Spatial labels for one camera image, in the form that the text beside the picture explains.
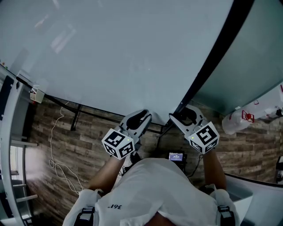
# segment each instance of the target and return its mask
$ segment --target wire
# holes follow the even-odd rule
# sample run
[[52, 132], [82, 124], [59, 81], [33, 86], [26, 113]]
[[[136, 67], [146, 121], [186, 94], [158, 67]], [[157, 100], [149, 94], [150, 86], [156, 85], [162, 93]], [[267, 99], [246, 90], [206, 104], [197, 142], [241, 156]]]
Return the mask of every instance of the wire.
[[[56, 172], [57, 177], [59, 177], [59, 178], [61, 178], [61, 179], [66, 179], [66, 181], [67, 181], [67, 183], [68, 183], [70, 189], [71, 189], [73, 192], [75, 192], [76, 194], [79, 194], [80, 191], [77, 191], [77, 190], [75, 189], [75, 186], [74, 186], [73, 183], [66, 177], [66, 175], [65, 175], [63, 169], [61, 168], [61, 166], [67, 167], [68, 170], [69, 170], [72, 174], [74, 174], [74, 175], [76, 176], [76, 178], [77, 178], [78, 181], [79, 181], [79, 184], [80, 184], [80, 186], [81, 186], [81, 191], [82, 191], [84, 188], [83, 188], [83, 186], [81, 185], [80, 179], [78, 178], [78, 176], [77, 176], [72, 170], [70, 170], [70, 168], [69, 168], [68, 166], [66, 166], [66, 165], [64, 165], [64, 164], [61, 164], [61, 163], [58, 163], [58, 162], [55, 162], [55, 161], [54, 161], [54, 158], [53, 158], [53, 155], [52, 155], [52, 137], [53, 137], [53, 129], [55, 128], [55, 126], [56, 126], [58, 120], [61, 119], [61, 118], [63, 118], [63, 117], [65, 117], [65, 115], [62, 114], [62, 109], [63, 109], [63, 107], [61, 107], [61, 109], [60, 109], [60, 114], [61, 114], [61, 116], [56, 120], [55, 125], [53, 126], [53, 128], [52, 128], [52, 130], [51, 130], [50, 149], [51, 149], [51, 158], [52, 158], [52, 159], [49, 160], [49, 165], [51, 166], [51, 168], [55, 168], [55, 172]], [[58, 175], [58, 173], [57, 173], [57, 168], [56, 168], [57, 166], [58, 166], [59, 169], [62, 171], [64, 177], [60, 177], [60, 176]]]
[[[202, 158], [203, 158], [203, 155], [200, 154], [200, 155], [199, 155], [199, 162], [200, 162], [200, 160], [202, 160]], [[199, 162], [198, 162], [198, 164], [196, 165], [195, 170], [192, 172], [192, 174], [191, 174], [190, 176], [188, 176], [188, 178], [189, 178], [189, 177], [192, 177], [192, 176], [195, 174], [195, 172], [196, 172], [196, 170], [197, 170], [197, 168], [198, 168], [198, 166], [199, 166]]]

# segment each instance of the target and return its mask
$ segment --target white cable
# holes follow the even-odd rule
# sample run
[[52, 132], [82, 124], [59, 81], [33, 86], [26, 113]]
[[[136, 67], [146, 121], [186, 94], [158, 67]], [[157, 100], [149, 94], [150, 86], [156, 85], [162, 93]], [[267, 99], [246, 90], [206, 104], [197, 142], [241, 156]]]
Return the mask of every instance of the white cable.
[[[78, 176], [77, 176], [72, 170], [70, 170], [70, 168], [69, 168], [68, 166], [66, 166], [66, 165], [64, 165], [64, 164], [61, 164], [61, 163], [58, 163], [58, 162], [55, 162], [55, 161], [54, 161], [54, 158], [53, 158], [53, 155], [52, 155], [52, 137], [53, 137], [53, 129], [55, 128], [55, 126], [56, 126], [58, 120], [61, 119], [61, 118], [63, 118], [63, 117], [65, 116], [65, 115], [63, 115], [62, 112], [61, 112], [62, 109], [63, 109], [63, 107], [61, 107], [61, 109], [60, 109], [60, 114], [61, 114], [61, 116], [56, 120], [55, 125], [53, 126], [53, 128], [52, 128], [52, 130], [51, 130], [50, 148], [51, 148], [51, 158], [52, 158], [52, 159], [49, 160], [49, 165], [51, 166], [51, 168], [55, 168], [55, 172], [56, 172], [57, 177], [59, 177], [59, 178], [61, 178], [61, 179], [66, 179], [66, 181], [67, 181], [67, 183], [68, 183], [70, 189], [71, 189], [73, 192], [79, 194], [80, 191], [77, 191], [77, 190], [75, 189], [75, 186], [74, 186], [73, 183], [66, 177], [66, 175], [65, 175], [63, 169], [61, 168], [61, 166], [67, 167], [68, 170], [69, 170], [72, 174], [74, 174], [74, 175], [76, 176], [76, 178], [77, 178], [78, 181], [79, 181], [79, 184], [80, 184], [80, 186], [81, 186], [81, 191], [82, 191], [84, 188], [83, 188], [83, 186], [81, 185], [80, 179], [78, 178]], [[64, 177], [60, 177], [60, 176], [57, 174], [57, 169], [56, 169], [57, 166], [58, 166], [58, 167], [60, 168], [60, 170], [62, 171]]]

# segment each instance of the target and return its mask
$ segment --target wooden floor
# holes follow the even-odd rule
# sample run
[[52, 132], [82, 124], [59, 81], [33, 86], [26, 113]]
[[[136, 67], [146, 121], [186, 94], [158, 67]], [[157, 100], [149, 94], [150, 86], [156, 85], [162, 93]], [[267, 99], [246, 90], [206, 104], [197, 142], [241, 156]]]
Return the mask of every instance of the wooden floor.
[[[259, 121], [229, 136], [221, 128], [222, 117], [219, 114], [203, 106], [195, 105], [200, 107], [203, 114], [214, 123], [220, 134], [220, 142], [216, 151], [226, 173], [274, 182], [275, 164], [282, 153], [280, 119], [271, 124]], [[83, 110], [119, 121], [122, 119], [122, 116], [88, 107], [83, 107]], [[117, 124], [81, 113], [76, 130], [70, 131], [74, 113], [66, 109], [63, 109], [62, 113], [65, 117], [57, 122], [53, 130], [54, 160], [69, 166], [86, 188], [90, 178], [109, 159], [101, 139], [110, 128], [114, 128]], [[43, 214], [54, 225], [62, 224], [64, 217], [78, 198], [78, 195], [69, 189], [66, 180], [58, 178], [55, 170], [49, 165], [51, 129], [58, 117], [60, 117], [60, 106], [46, 99], [37, 106], [29, 141], [38, 143], [38, 147], [28, 147], [25, 153], [27, 186], [31, 194], [38, 195], [37, 199], [32, 200], [34, 214]], [[161, 127], [152, 125], [151, 129], [160, 130]], [[173, 128], [160, 139], [157, 147], [158, 136], [156, 133], [147, 132], [142, 137], [142, 147], [138, 151], [140, 156], [146, 158], [156, 153], [159, 156], [165, 156], [170, 150], [183, 150], [188, 155], [186, 172], [188, 175], [191, 174], [198, 162], [199, 154], [184, 140], [184, 135], [178, 129]], [[63, 170], [76, 189], [80, 190], [76, 178], [68, 173], [65, 167]], [[195, 186], [203, 184], [202, 161], [191, 180]]]

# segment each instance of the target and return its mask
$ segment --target black strap buckle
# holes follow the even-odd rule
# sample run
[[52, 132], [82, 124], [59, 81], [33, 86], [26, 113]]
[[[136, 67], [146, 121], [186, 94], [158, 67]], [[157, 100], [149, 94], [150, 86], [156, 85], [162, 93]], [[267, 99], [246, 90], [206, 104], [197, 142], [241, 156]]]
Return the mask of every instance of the black strap buckle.
[[82, 212], [76, 217], [74, 226], [92, 226], [93, 225], [93, 214], [94, 207], [83, 208]]
[[218, 206], [218, 211], [221, 214], [220, 218], [220, 225], [231, 225], [234, 226], [235, 223], [235, 216], [234, 213], [230, 211], [229, 206]]

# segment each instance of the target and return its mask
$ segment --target person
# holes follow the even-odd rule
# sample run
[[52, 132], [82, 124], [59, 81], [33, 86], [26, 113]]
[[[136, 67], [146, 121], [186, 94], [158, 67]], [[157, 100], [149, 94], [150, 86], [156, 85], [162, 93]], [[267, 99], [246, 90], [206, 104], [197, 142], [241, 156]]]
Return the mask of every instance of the person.
[[164, 158], [135, 163], [113, 188], [124, 161], [110, 157], [80, 192], [63, 226], [240, 225], [215, 150], [203, 156], [206, 193]]

